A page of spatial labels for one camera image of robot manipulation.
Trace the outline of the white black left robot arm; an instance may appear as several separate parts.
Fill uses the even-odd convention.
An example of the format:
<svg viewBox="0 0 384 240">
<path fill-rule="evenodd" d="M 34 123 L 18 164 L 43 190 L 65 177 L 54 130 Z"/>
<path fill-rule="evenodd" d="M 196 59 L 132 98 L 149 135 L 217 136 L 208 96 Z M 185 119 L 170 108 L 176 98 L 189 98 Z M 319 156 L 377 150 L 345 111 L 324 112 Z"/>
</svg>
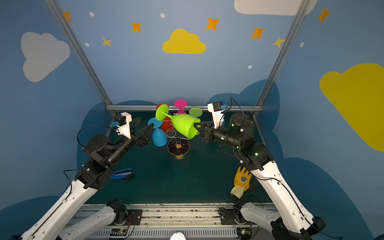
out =
<svg viewBox="0 0 384 240">
<path fill-rule="evenodd" d="M 150 124 L 135 133 L 141 118 L 132 119 L 128 113 L 119 114 L 110 129 L 116 131 L 119 139 L 113 143 L 105 135 L 92 137 L 83 151 L 88 161 L 79 169 L 70 186 L 54 205 L 22 235 L 11 236 L 12 240 L 84 240 L 98 229 L 113 224 L 124 224 L 129 218 L 127 208 L 117 200 L 90 217 L 68 226 L 78 210 L 114 174 L 113 167 L 133 147 L 142 148 L 149 143 L 155 125 Z"/>
</svg>

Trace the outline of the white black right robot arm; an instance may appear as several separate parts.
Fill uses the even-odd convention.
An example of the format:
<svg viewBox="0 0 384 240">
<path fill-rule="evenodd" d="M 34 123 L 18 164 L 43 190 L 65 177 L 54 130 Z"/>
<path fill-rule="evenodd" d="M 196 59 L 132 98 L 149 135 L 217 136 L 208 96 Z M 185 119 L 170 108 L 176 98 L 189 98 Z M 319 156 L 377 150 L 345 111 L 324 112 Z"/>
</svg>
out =
<svg viewBox="0 0 384 240">
<path fill-rule="evenodd" d="M 195 123 L 194 127 L 203 142 L 216 141 L 231 147 L 234 156 L 258 180 L 277 209 L 273 213 L 241 200 L 234 211 L 242 221 L 259 225 L 276 240 L 310 240 L 325 228 L 324 220 L 313 216 L 293 193 L 266 146 L 254 139 L 255 125 L 248 115 L 231 115 L 228 128 L 216 128 L 214 122 Z"/>
</svg>

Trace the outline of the green wine glass front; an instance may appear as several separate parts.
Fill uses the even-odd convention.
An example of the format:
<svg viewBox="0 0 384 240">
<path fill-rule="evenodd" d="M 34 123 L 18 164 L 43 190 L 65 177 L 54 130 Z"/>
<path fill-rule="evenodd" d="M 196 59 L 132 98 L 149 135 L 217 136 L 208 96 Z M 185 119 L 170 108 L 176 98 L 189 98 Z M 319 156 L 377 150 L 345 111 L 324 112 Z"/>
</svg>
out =
<svg viewBox="0 0 384 240">
<path fill-rule="evenodd" d="M 170 118 L 174 128 L 181 135 L 188 139 L 192 139 L 196 136 L 198 130 L 195 128 L 195 124 L 199 124 L 201 120 L 199 118 L 190 116 L 188 114 L 178 114 L 171 116 L 169 114 L 169 106 L 162 104 L 156 110 L 156 119 L 163 121 L 165 118 Z"/>
</svg>

